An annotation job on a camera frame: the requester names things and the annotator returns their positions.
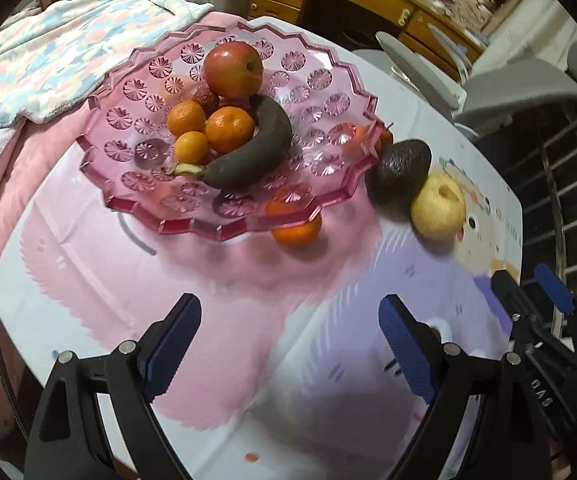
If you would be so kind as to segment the dark avocado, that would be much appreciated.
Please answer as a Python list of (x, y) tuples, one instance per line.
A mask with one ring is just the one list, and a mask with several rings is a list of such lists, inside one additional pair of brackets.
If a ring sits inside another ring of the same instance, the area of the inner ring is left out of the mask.
[(377, 207), (409, 209), (427, 179), (431, 162), (431, 149), (422, 140), (386, 146), (365, 177), (369, 200)]

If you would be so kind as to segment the orange tangerine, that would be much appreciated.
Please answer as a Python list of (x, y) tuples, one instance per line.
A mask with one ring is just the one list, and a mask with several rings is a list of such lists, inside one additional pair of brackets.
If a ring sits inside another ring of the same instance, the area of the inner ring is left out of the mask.
[(307, 184), (286, 184), (276, 190), (264, 206), (264, 213), (280, 217), (283, 223), (271, 231), (274, 240), (290, 249), (305, 247), (317, 240), (322, 229), (322, 214), (308, 211), (311, 196)]

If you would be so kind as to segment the dark brown overripe banana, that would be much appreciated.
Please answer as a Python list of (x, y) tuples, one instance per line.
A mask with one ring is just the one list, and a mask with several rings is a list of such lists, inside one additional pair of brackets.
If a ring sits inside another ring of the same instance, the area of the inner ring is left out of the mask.
[(280, 167), (292, 145), (290, 118), (269, 96), (256, 94), (249, 103), (258, 126), (252, 140), (205, 166), (178, 162), (167, 174), (193, 177), (217, 190), (236, 191), (256, 184)]

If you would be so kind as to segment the red apple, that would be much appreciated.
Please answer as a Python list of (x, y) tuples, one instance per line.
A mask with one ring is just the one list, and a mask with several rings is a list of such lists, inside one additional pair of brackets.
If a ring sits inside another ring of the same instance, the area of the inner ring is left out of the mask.
[(264, 66), (258, 51), (250, 44), (231, 41), (208, 53), (203, 74), (212, 92), (227, 100), (241, 100), (260, 90)]

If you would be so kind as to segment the small yellow-orange tangerine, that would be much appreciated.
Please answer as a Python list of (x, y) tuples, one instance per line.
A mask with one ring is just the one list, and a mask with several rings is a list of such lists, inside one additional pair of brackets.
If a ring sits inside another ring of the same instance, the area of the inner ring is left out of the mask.
[(208, 153), (208, 140), (202, 131), (188, 131), (174, 142), (177, 161), (184, 164), (199, 164)]

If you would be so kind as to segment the red lychee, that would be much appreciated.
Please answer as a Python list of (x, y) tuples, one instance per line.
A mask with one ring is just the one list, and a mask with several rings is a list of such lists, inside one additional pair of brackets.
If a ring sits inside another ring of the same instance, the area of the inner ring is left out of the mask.
[(218, 94), (210, 90), (208, 87), (197, 88), (193, 93), (192, 101), (203, 108), (206, 117), (214, 114), (220, 106), (220, 98)]

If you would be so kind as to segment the metal window bars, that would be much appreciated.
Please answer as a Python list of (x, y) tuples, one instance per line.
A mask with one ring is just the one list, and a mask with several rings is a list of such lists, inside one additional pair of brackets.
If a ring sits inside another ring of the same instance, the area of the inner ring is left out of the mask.
[(549, 266), (577, 295), (577, 102), (546, 106), (515, 128), (514, 139), (527, 144), (509, 151), (501, 173), (522, 206), (521, 285), (546, 324), (567, 336), (564, 316), (548, 304), (534, 270)]

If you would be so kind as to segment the yellow pear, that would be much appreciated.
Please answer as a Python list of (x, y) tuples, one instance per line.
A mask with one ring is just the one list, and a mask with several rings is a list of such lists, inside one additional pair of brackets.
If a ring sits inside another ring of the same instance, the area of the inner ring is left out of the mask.
[(410, 207), (412, 226), (430, 240), (449, 240), (462, 229), (467, 206), (459, 184), (443, 172), (426, 178)]

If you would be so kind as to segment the cartoon printed tablecloth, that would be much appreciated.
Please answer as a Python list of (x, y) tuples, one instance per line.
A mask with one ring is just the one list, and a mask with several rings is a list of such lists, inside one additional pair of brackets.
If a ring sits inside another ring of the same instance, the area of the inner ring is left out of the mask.
[(447, 246), (381, 214), (358, 190), (325, 208), (313, 243), (248, 232), (215, 242), (162, 236), (107, 208), (81, 171), (80, 106), (24, 130), (15, 161), (56, 155), (0, 255), (0, 317), (38, 382), (64, 351), (88, 358), (136, 339), (186, 292), (200, 330), (155, 403), (199, 479), (382, 479), (422, 418), (392, 366), (377, 308), (397, 294), (472, 356), (499, 358), (511, 330), (490, 277), (522, 266), (522, 207), (485, 156), (414, 91), (346, 49), (397, 140), (430, 145), (461, 185), (467, 222)]

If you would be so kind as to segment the grey office chair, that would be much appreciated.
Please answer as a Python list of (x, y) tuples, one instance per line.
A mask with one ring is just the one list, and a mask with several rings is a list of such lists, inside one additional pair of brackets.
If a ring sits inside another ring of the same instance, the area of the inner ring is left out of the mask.
[(463, 49), (436, 26), (430, 30), (456, 64), (457, 81), (387, 32), (375, 35), (377, 50), (359, 49), (355, 55), (407, 84), (471, 141), (510, 125), (523, 110), (577, 101), (577, 41), (569, 51), (567, 72), (540, 58), (519, 58), (473, 75)]

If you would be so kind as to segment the small tangerine far left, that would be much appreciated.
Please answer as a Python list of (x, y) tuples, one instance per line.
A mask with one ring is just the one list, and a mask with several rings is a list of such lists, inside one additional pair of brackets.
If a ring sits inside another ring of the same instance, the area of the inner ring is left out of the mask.
[(170, 133), (179, 138), (190, 131), (203, 132), (206, 114), (197, 102), (186, 100), (175, 105), (168, 113), (166, 126)]

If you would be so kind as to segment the large orange with stem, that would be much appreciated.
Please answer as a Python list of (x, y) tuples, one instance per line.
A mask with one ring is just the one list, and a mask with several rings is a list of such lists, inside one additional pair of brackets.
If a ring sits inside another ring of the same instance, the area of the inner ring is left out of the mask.
[(205, 134), (209, 146), (220, 154), (241, 148), (253, 138), (256, 122), (246, 110), (224, 106), (207, 119)]

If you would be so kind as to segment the pastel patterned blanket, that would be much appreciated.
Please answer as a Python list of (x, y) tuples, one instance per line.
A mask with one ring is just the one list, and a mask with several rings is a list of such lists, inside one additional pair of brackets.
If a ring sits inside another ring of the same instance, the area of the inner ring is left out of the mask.
[(47, 122), (86, 97), (105, 74), (166, 32), (214, 7), (188, 0), (61, 0), (19, 13), (0, 29), (0, 128)]

